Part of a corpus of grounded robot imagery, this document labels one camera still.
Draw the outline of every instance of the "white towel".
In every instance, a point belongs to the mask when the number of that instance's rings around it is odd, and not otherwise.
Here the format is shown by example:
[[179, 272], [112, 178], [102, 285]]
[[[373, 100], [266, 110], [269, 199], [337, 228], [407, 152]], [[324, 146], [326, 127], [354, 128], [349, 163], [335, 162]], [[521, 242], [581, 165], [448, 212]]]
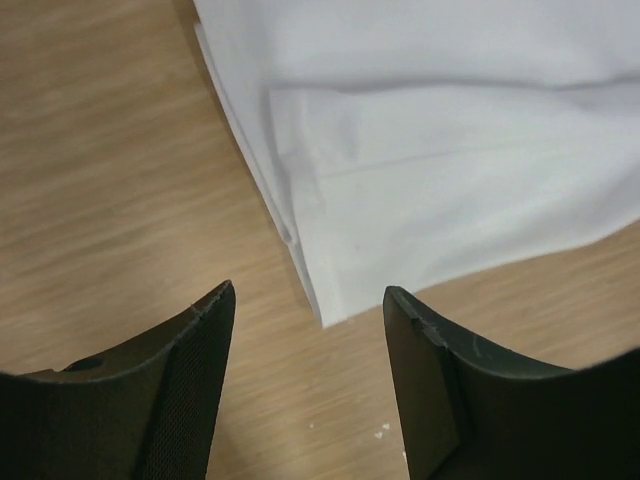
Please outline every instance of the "white towel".
[[640, 2], [196, 0], [324, 326], [640, 217]]

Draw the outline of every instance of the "folded cloth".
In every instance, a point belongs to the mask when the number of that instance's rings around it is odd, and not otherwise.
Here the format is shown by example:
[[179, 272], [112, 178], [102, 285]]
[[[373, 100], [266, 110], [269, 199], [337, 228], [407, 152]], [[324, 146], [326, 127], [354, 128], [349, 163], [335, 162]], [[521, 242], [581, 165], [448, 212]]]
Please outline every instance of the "folded cloth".
[[196, 0], [324, 326], [640, 217], [640, 3]]

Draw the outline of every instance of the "wooden table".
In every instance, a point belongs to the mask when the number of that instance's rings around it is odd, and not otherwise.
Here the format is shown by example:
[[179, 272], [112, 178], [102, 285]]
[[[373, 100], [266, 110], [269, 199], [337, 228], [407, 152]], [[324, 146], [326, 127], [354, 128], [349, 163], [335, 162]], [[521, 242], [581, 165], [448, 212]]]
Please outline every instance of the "wooden table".
[[[229, 277], [239, 305], [215, 478], [407, 478], [381, 313], [319, 328], [195, 21], [189, 0], [0, 6], [0, 369], [63, 367]], [[578, 367], [640, 344], [639, 288], [635, 225], [421, 297]]]

